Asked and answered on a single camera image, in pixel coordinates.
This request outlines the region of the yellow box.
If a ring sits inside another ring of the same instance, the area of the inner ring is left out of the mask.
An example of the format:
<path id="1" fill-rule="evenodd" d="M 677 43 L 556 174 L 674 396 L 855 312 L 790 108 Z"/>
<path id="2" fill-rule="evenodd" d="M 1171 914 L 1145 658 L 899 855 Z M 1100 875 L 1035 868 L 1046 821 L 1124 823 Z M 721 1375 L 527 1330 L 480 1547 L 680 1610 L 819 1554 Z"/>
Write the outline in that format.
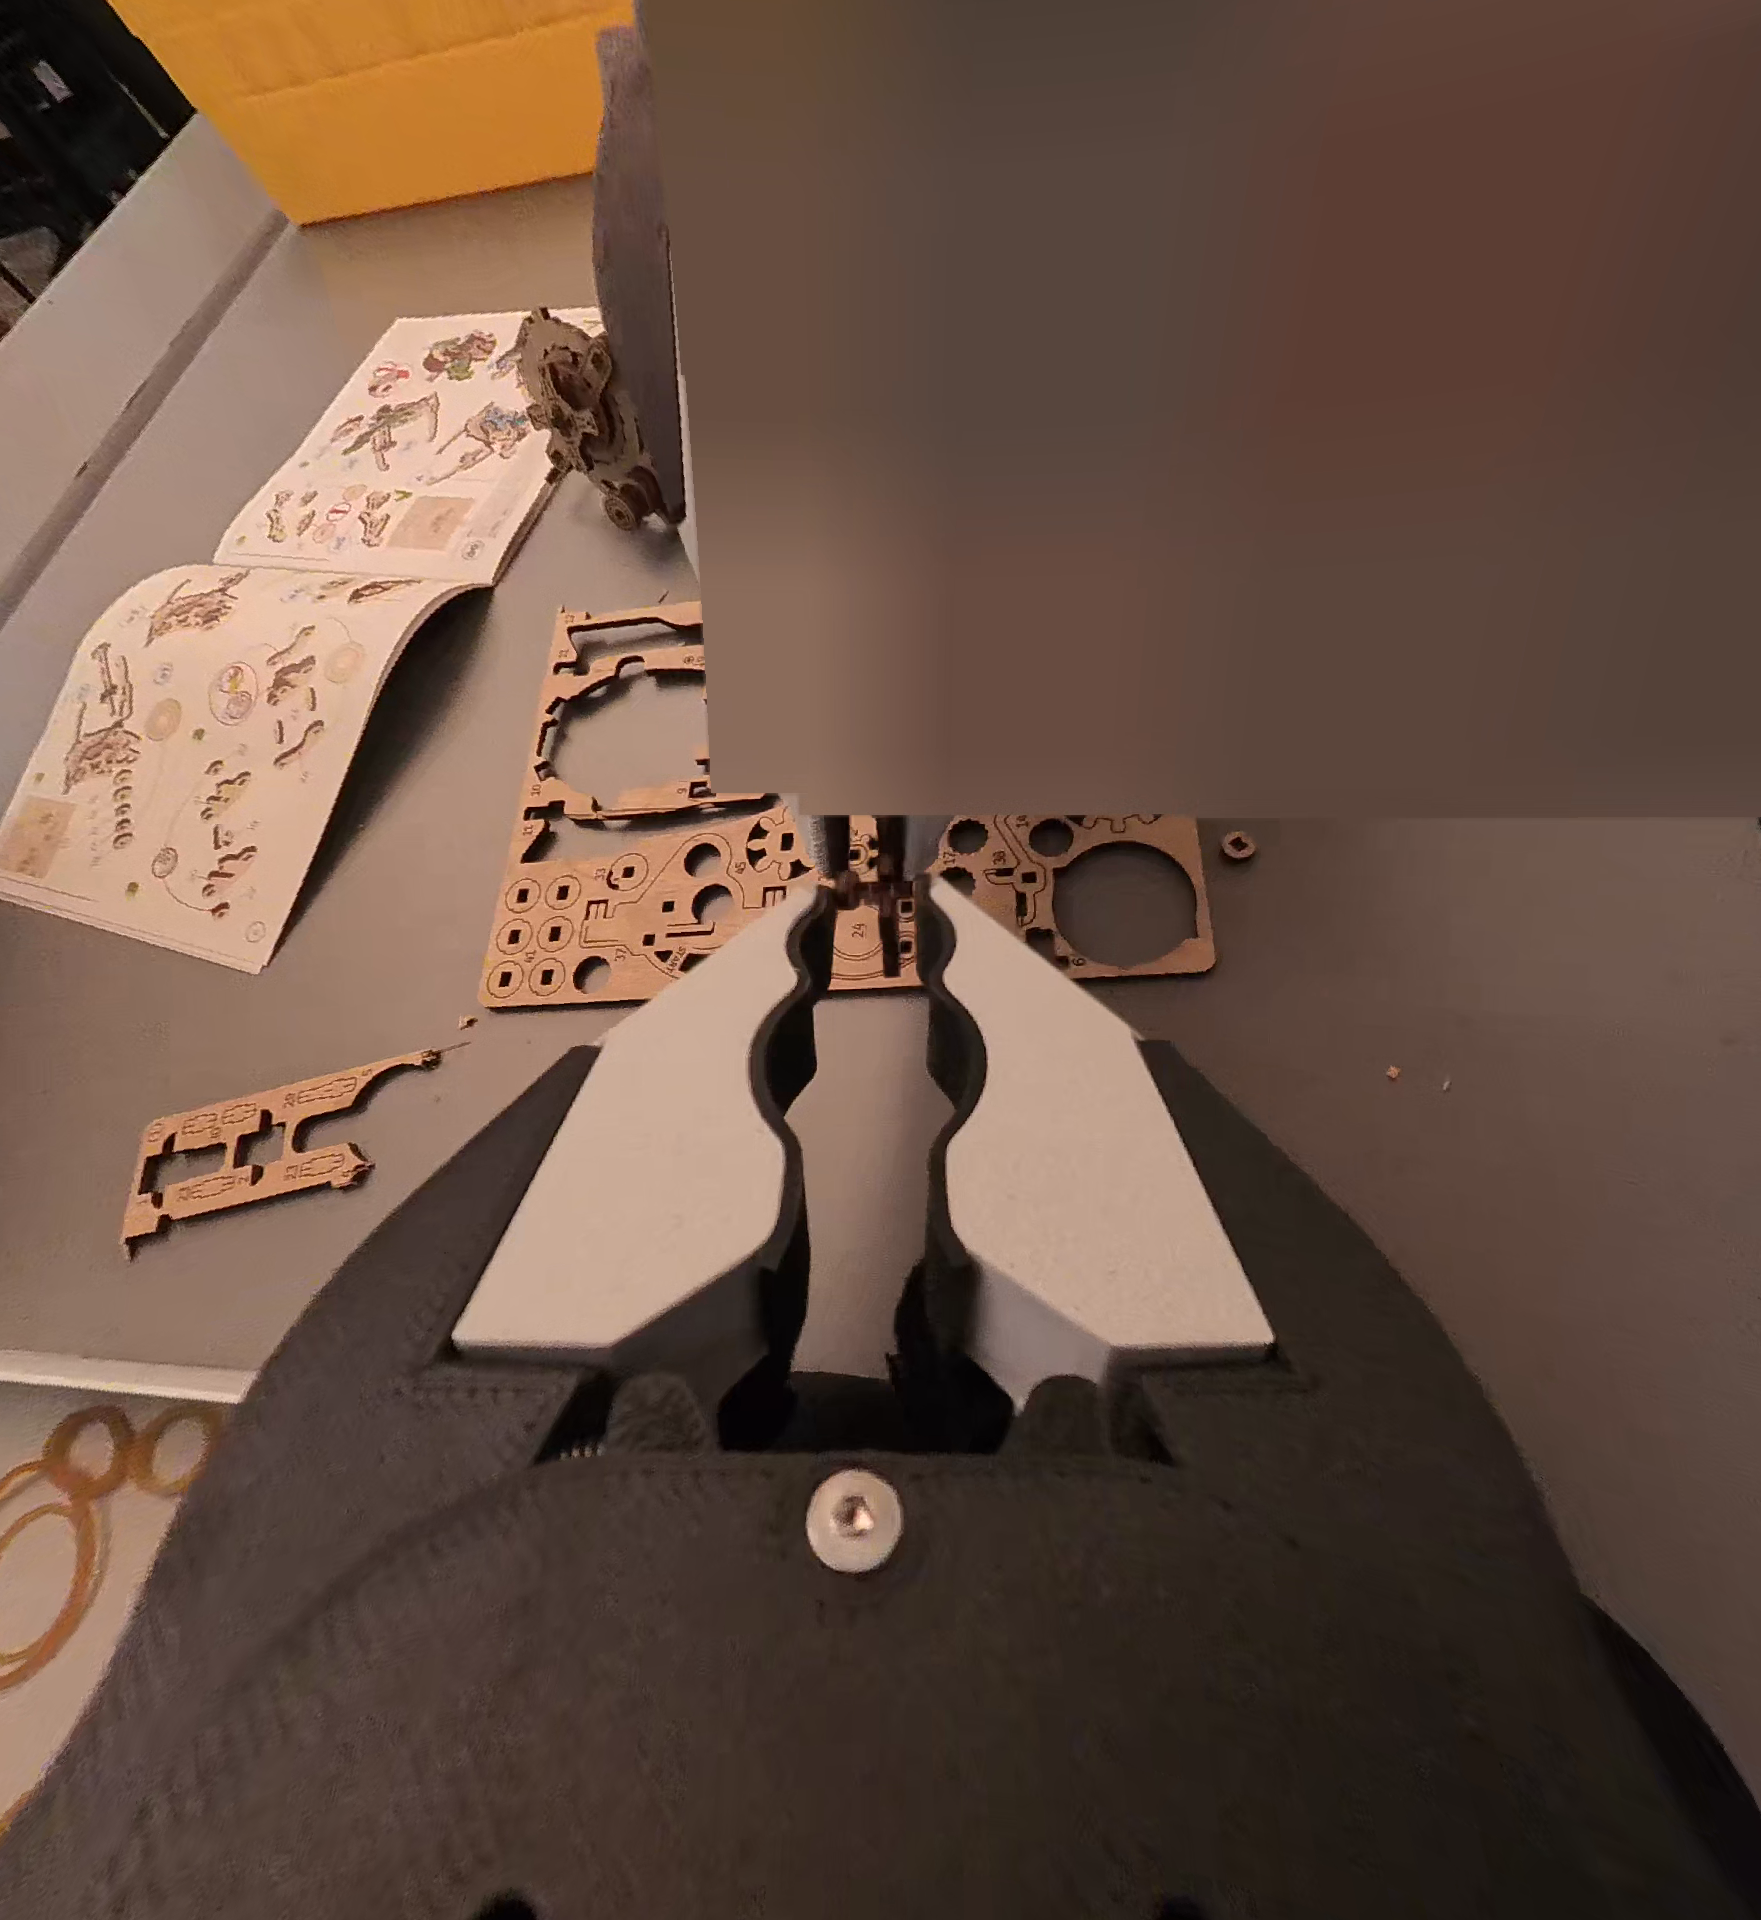
<path id="1" fill-rule="evenodd" d="M 636 3 L 116 3 L 293 224 L 579 177 Z"/>

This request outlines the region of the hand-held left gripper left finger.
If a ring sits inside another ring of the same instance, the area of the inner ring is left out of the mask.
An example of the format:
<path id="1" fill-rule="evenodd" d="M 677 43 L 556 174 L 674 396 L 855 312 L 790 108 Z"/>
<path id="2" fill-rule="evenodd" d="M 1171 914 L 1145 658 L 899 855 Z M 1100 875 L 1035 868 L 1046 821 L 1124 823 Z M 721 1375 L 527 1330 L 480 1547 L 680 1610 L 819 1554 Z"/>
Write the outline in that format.
<path id="1" fill-rule="evenodd" d="M 721 1426 L 792 1416 L 819 899 L 784 899 L 608 1030 L 452 1323 L 459 1356 L 680 1377 Z"/>

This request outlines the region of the large wooden parts sheet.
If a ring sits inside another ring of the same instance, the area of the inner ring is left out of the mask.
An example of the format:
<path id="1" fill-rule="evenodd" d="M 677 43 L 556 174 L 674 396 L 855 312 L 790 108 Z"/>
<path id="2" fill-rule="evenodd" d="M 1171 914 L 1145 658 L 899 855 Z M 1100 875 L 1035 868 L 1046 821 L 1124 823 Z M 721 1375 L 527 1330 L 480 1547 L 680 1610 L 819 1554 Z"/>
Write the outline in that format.
<path id="1" fill-rule="evenodd" d="M 562 771 L 562 743 L 630 681 L 701 690 L 699 599 L 558 613 L 533 710 L 530 764 L 492 903 L 488 1010 L 643 1003 L 816 875 L 790 802 L 724 794 L 709 752 L 677 782 L 599 796 Z M 1063 875 L 1093 855 L 1145 853 L 1191 891 L 1164 954 L 1111 962 L 1060 917 Z M 1216 967 L 1204 837 L 1180 816 L 964 816 L 939 829 L 932 872 L 1063 973 L 1183 977 Z"/>

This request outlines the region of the assembled wooden model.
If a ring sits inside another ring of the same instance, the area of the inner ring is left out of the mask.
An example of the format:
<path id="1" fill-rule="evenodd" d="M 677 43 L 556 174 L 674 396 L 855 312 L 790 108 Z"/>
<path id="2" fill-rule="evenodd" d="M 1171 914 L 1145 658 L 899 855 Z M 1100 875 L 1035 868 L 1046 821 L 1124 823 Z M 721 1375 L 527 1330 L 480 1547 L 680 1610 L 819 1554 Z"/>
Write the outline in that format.
<path id="1" fill-rule="evenodd" d="M 668 479 L 646 442 L 599 306 L 533 306 L 517 333 L 527 419 L 549 435 L 558 476 L 581 473 L 603 512 L 625 531 L 650 515 L 684 518 L 684 486 Z"/>

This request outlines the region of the narrow wooden parts strip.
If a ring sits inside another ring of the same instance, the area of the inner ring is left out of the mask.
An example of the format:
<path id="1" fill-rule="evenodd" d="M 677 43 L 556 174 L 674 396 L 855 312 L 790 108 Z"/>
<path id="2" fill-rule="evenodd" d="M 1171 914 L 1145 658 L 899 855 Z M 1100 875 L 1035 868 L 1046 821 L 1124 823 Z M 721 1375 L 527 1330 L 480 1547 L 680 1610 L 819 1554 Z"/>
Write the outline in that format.
<path id="1" fill-rule="evenodd" d="M 356 1114 L 388 1077 L 430 1070 L 440 1057 L 440 1050 L 417 1050 L 152 1118 L 124 1205 L 124 1253 L 182 1221 L 359 1187 L 372 1164 L 356 1141 L 301 1138 L 320 1118 Z"/>

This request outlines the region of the open instruction booklet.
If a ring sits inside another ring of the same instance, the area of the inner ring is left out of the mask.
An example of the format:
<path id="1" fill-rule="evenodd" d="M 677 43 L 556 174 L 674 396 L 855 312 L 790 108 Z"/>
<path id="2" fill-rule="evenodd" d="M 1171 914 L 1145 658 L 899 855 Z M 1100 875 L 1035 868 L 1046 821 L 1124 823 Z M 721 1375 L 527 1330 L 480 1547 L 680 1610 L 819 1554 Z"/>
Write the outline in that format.
<path id="1" fill-rule="evenodd" d="M 527 321 L 395 321 L 209 559 L 98 613 L 0 816 L 4 903 L 268 969 L 391 667 L 558 482 Z"/>

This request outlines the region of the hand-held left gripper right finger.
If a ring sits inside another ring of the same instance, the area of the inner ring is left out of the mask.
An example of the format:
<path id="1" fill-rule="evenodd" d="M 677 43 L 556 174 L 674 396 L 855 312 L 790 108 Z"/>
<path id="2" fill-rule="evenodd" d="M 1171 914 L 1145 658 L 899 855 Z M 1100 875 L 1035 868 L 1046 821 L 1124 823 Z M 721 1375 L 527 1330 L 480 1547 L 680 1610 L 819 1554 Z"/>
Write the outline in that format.
<path id="1" fill-rule="evenodd" d="M 920 1318 L 1012 1411 L 1046 1381 L 1258 1365 L 1277 1336 L 1145 1039 L 948 878 L 919 886 L 929 1150 Z"/>

